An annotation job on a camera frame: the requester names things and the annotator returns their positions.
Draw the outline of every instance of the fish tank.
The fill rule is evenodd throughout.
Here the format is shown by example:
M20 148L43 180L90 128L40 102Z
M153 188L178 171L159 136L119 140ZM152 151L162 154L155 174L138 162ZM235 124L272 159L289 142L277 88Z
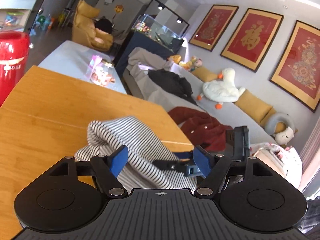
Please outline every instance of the fish tank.
M177 53L183 44L183 39L172 30L157 22L153 17L144 14L138 17L132 30L138 31L158 42L173 53Z

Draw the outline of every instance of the white goose plush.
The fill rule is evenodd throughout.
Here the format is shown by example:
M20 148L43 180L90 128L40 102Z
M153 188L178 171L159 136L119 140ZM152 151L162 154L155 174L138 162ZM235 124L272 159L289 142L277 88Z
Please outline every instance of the white goose plush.
M218 75L222 81L213 80L203 84L200 95L197 96L197 100L201 100L203 96L206 96L212 101L217 102L216 109L221 109L222 104L225 102L236 102L239 97L244 93L245 88L237 89L235 86L236 71L233 68L226 68Z

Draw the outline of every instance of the gray neck pillow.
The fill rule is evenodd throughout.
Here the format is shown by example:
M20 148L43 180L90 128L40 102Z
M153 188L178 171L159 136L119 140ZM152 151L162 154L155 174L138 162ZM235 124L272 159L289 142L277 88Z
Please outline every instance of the gray neck pillow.
M293 123L292 118L284 113L275 113L267 121L264 130L268 135L273 135L276 133L276 126L279 122L283 122L287 127L290 127L293 131L296 130L296 127Z

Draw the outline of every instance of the black clothing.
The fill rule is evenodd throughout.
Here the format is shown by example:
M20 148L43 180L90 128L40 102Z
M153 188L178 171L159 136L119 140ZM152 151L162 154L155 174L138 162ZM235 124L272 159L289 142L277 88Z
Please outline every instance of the black clothing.
M109 34L112 33L112 26L113 26L112 22L110 22L108 19L105 19L105 18L98 20L94 24L94 27Z
M164 91L197 105L194 99L191 97L191 85L185 78L181 78L176 73L166 71L164 69L149 70L148 76Z

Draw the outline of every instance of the white bear plush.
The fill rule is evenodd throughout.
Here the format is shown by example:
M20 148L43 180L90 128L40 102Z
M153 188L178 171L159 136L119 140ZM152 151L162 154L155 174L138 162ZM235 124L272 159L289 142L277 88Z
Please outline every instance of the white bear plush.
M287 144L290 142L290 140L294 137L294 131L290 128L290 126L287 127L283 132L277 133L275 136L275 141L279 145Z

